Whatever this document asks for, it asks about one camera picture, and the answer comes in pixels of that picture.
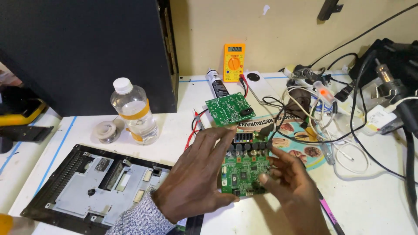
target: workbench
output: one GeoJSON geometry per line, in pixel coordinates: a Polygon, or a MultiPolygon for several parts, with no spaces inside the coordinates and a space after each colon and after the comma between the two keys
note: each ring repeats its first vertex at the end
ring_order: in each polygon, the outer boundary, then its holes
{"type": "Polygon", "coordinates": [[[48,108],[31,124],[33,126],[50,127],[54,129],[41,143],[15,142],[7,153],[0,154],[0,213],[7,214],[26,179],[44,151],[54,132],[58,130],[61,117],[48,108]]]}
{"type": "MultiPolygon", "coordinates": [[[[351,79],[345,71],[326,72],[334,74],[334,78],[342,81],[351,79]]],[[[282,95],[287,78],[283,73],[262,73],[267,82],[282,95]]],[[[243,92],[240,83],[225,83],[232,93],[243,92]]],[[[332,82],[334,89],[344,87],[332,82]]],[[[137,145],[129,132],[123,131],[120,138],[109,145],[102,144],[93,137],[93,127],[102,121],[112,121],[121,128],[123,121],[115,115],[65,117],[62,119],[59,131],[49,141],[35,168],[31,172],[9,214],[18,216],[34,195],[46,182],[51,173],[60,165],[76,144],[114,151],[120,154],[142,158],[173,166],[184,150],[187,138],[191,133],[191,121],[194,110],[201,112],[205,101],[213,99],[211,87],[205,76],[184,76],[180,79],[178,89],[177,113],[154,114],[160,128],[160,138],[149,146],[137,145]]],[[[261,106],[250,92],[247,101],[257,116],[275,114],[277,108],[261,106]]],[[[211,126],[206,112],[202,123],[206,128],[211,126]]],[[[337,133],[334,124],[330,130],[337,133]]],[[[384,166],[403,174],[403,162],[406,156],[402,130],[389,135],[366,136],[358,134],[366,149],[384,166]]],[[[348,154],[361,154],[356,148],[347,147],[348,154]]],[[[358,156],[354,162],[347,162],[352,168],[361,170],[364,158],[358,156]]],[[[353,173],[338,165],[342,175],[354,176],[353,173]]],[[[372,162],[368,175],[382,169],[372,162]]],[[[405,196],[404,181],[389,174],[383,174],[376,179],[363,181],[342,181],[334,174],[332,166],[324,164],[309,171],[312,179],[328,202],[334,216],[346,234],[413,234],[415,232],[405,196]]],[[[328,227],[335,234],[328,217],[328,227]]],[[[63,234],[74,232],[55,226],[39,223],[34,232],[36,235],[63,234]]],[[[205,214],[201,229],[202,235],[222,234],[291,234],[291,230],[276,198],[271,194],[244,197],[238,203],[221,208],[213,213],[205,214]]]]}

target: fingernail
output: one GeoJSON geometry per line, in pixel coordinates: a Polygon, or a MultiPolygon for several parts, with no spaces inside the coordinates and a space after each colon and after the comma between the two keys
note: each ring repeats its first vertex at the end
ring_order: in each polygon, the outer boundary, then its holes
{"type": "Polygon", "coordinates": [[[260,183],[265,184],[268,180],[268,175],[266,175],[265,173],[262,173],[260,174],[258,178],[260,180],[260,183]]]}

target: green circuit board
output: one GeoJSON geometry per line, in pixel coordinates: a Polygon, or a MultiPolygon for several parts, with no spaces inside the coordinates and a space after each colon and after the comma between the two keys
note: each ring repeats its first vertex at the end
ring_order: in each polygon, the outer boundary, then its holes
{"type": "Polygon", "coordinates": [[[219,127],[255,117],[254,111],[241,93],[208,100],[206,105],[219,127]]]}
{"type": "Polygon", "coordinates": [[[238,197],[263,194],[266,190],[260,185],[258,175],[268,173],[268,138],[260,138],[257,132],[237,135],[232,144],[234,148],[228,149],[221,166],[222,193],[232,193],[238,197]],[[243,135],[244,138],[249,136],[250,139],[243,139],[237,135],[243,135]]]}

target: digital multimeter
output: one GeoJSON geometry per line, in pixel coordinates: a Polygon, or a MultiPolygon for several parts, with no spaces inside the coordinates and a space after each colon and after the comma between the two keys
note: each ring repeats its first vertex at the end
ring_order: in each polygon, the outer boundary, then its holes
{"type": "Polygon", "coordinates": [[[239,82],[244,71],[245,44],[225,44],[224,82],[239,82]]]}

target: sweater sleeve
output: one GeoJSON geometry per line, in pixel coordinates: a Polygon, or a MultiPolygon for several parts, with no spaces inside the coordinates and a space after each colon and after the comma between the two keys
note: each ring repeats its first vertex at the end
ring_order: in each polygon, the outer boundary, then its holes
{"type": "Polygon", "coordinates": [[[147,193],[138,205],[119,216],[106,235],[165,235],[174,227],[147,193]]]}

